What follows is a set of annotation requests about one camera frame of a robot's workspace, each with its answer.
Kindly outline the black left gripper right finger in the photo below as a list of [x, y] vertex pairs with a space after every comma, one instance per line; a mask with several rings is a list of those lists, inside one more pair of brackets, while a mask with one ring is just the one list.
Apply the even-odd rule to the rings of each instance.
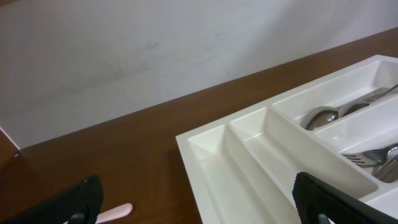
[[296, 175], [292, 195], [303, 224], [397, 224], [396, 218], [366, 205], [307, 172]]

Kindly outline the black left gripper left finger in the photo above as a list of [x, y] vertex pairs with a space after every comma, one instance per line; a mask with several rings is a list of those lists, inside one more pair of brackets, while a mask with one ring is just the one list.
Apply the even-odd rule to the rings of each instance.
[[95, 224], [104, 201], [100, 177], [92, 175], [2, 224]]

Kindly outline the silver fork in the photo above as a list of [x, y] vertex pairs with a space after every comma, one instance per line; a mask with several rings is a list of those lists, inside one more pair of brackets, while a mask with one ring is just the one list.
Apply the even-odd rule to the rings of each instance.
[[385, 163], [387, 161], [388, 155], [396, 149], [397, 143], [380, 149], [371, 149], [354, 154], [342, 154], [342, 156], [358, 166], [375, 167]]
[[373, 176], [385, 183], [395, 182], [397, 180], [397, 156], [394, 156], [382, 168], [374, 172]]

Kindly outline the large silver spoon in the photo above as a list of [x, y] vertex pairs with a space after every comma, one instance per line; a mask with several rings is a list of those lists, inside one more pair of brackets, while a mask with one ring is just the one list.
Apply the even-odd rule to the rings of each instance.
[[368, 99], [374, 98], [377, 95], [380, 95], [387, 90], [388, 90], [388, 88], [386, 88], [386, 87], [378, 88], [372, 92], [369, 92], [357, 99], [351, 100], [351, 101], [349, 101], [341, 106], [338, 106], [338, 107], [319, 106], [315, 109], [312, 109], [310, 112], [308, 112], [302, 119], [300, 125], [304, 129], [309, 130], [309, 131], [314, 130], [316, 128], [320, 128], [320, 127], [338, 119], [338, 110], [342, 106], [346, 106], [349, 103], [354, 103], [356, 101], [368, 100]]
[[380, 100], [381, 98], [387, 96], [388, 94], [392, 93], [397, 88], [397, 85], [394, 85], [392, 88], [388, 89], [387, 91], [380, 93], [378, 95], [370, 96], [368, 98], [362, 100], [355, 100], [352, 103], [347, 103], [338, 109], [338, 118], [342, 118], [347, 116], [355, 111], [358, 111], [362, 108], [369, 106], [371, 103]]

